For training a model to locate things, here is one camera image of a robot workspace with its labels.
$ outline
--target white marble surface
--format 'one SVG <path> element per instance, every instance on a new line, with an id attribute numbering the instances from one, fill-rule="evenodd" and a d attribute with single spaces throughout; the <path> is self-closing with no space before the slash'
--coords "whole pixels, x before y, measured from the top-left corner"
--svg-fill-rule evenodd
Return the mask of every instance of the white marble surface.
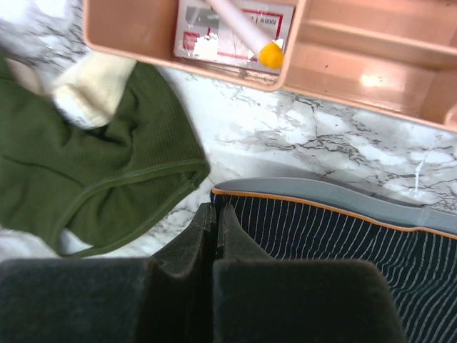
<path id="1" fill-rule="evenodd" d="M 0 32 L 0 47 L 46 82 L 88 51 L 80 0 L 0 0 Z M 374 196 L 457 213 L 455 134 L 298 94 L 161 71 L 194 123 L 211 174 L 147 234 L 107 257 L 153 254 L 209 200 L 212 184 L 240 177 L 311 172 Z M 0 230 L 0 259 L 53 255 L 34 237 Z"/>

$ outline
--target striped fabric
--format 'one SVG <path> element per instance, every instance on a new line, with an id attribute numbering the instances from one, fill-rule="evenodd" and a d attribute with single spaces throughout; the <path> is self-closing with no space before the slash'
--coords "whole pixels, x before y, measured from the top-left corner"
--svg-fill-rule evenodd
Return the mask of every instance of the striped fabric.
<path id="1" fill-rule="evenodd" d="M 212 194 L 275 259 L 362 259 L 386 278 L 410 343 L 457 342 L 457 240 L 303 203 Z"/>

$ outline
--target folded clothing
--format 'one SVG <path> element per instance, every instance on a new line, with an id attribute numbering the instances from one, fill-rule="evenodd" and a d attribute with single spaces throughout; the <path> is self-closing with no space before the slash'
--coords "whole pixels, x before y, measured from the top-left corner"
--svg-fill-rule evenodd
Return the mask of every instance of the folded clothing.
<path id="1" fill-rule="evenodd" d="M 325 187 L 318 185 L 323 192 Z M 434 214 L 426 222 L 440 228 L 411 227 L 404 212 L 405 226 L 399 216 L 396 224 L 387 224 L 367 216 L 367 209 L 357 213 L 340 208 L 358 203 L 354 192 L 327 184 L 328 194 L 338 195 L 332 199 L 313 194 L 313 186 L 306 179 L 234 180 L 216 185 L 211 201 L 217 209 L 233 205 L 243 229 L 275 259 L 373 263 L 386 278 L 410 343 L 457 342 L 457 236 L 451 234 L 456 221 Z M 391 207 L 396 214 L 397 205 L 380 202 L 373 199 L 376 207 L 368 212 Z"/>
<path id="2" fill-rule="evenodd" d="M 146 232 L 207 176 L 186 114 L 153 66 L 137 64 L 112 120 L 84 131 L 22 88 L 0 58 L 0 224 L 53 250 L 67 228 L 117 249 Z"/>

